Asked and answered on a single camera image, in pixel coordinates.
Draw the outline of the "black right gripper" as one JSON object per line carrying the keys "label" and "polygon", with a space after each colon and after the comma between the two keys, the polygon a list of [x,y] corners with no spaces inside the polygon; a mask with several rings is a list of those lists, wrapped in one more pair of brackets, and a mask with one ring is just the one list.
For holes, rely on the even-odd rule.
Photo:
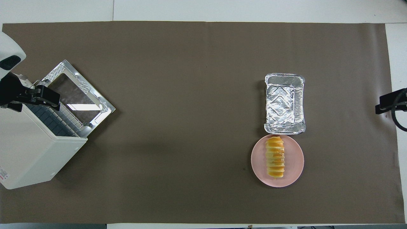
{"label": "black right gripper", "polygon": [[379,104],[375,106],[375,114],[380,115],[391,111],[393,105],[395,111],[407,111],[406,89],[400,89],[379,97]]}

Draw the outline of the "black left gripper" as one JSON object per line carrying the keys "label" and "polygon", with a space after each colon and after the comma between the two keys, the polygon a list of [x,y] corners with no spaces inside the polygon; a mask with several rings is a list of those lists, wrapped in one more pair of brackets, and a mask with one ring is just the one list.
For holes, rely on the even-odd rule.
{"label": "black left gripper", "polygon": [[60,94],[44,85],[26,87],[14,73],[8,73],[0,83],[0,105],[20,113],[22,104],[47,106],[60,110]]}

